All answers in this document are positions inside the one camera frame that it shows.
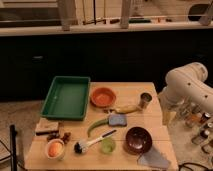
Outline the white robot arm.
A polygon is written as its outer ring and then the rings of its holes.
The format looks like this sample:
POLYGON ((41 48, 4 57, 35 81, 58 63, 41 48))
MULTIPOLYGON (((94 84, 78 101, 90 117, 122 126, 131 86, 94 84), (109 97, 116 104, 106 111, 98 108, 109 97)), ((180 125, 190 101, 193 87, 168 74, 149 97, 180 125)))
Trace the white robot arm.
POLYGON ((213 114, 213 88, 205 84, 207 77, 207 68, 199 62, 174 68, 166 74, 166 86, 158 94, 164 125, 169 123, 170 112, 186 100, 213 114))

